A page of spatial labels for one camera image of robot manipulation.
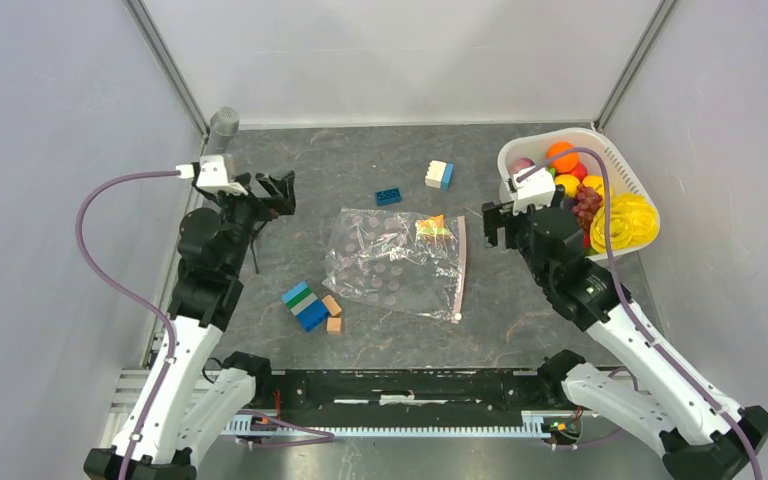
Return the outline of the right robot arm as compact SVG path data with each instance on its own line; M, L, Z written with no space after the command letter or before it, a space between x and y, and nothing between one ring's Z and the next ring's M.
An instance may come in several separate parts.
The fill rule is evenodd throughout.
M705 379L646 320L613 265L589 259L574 215L559 207L511 203L482 207L488 246L500 240L525 260L535 283L564 319L609 350L643 392L627 387L582 356L564 350L540 368L540 400L592 410L645 443L674 479L755 478L768 439L768 412L742 406Z

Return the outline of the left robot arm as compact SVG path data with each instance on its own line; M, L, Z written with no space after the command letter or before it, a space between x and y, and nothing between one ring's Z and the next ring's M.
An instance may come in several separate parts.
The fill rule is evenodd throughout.
M84 220L92 202L113 186L135 180L176 177L214 203L182 217L176 283L167 310L123 286L90 255ZM232 175L222 167L181 165L174 170L134 173L96 187L81 203L75 237L89 267L119 293L151 311L165 333L138 400L106 448L84 462L90 479L194 479L204 456L244 406L262 407L274 394L268 359L234 352L216 382L199 400L192 395L210 354L227 330L240 300L240 273L251 241L267 223L294 214L296 174Z

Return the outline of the clear zip top bag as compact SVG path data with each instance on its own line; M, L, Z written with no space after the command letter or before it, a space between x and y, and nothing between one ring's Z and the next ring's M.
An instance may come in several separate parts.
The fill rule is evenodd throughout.
M323 285L342 299L458 324L467 267L463 216L445 216L453 237L420 240L416 212L343 208L333 223Z

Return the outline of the yellow toy cabbage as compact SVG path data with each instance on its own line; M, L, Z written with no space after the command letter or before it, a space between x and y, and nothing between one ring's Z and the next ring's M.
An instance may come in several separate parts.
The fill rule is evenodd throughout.
M607 252L610 238L614 252L652 242L660 231L656 209L644 196L625 193L611 198L609 218L606 208L600 207L590 225L591 248L597 253Z

